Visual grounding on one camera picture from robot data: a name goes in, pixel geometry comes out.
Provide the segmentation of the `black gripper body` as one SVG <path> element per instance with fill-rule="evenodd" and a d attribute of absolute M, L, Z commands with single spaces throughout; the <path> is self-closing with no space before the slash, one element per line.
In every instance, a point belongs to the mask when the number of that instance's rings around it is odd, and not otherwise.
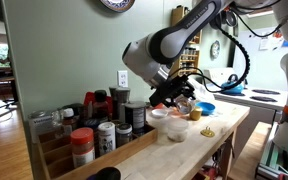
<path fill-rule="evenodd" d="M 162 83 L 150 96 L 150 104 L 155 107 L 160 103 L 166 107 L 175 106 L 175 99 L 183 95 L 195 100 L 194 87 L 188 82 L 186 75 L 177 76 Z"/>

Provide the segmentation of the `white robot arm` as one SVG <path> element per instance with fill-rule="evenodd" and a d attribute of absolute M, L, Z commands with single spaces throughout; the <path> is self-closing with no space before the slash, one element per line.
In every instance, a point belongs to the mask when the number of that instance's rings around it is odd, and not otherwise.
<path fill-rule="evenodd" d="M 221 13 L 231 9 L 235 15 L 248 14 L 270 7 L 278 22 L 276 30 L 288 41 L 288 0 L 199 0 L 195 7 L 175 25 L 161 29 L 140 40 L 131 42 L 125 48 L 122 61 L 136 75 L 141 77 L 155 92 L 150 103 L 168 105 L 168 99 L 193 93 L 186 76 L 175 78 L 162 67 L 176 61 L 189 41 L 206 25 L 221 29 Z M 288 53 L 280 61 L 288 85 Z M 279 129 L 273 142 L 288 152 L 288 96 L 283 108 Z"/>

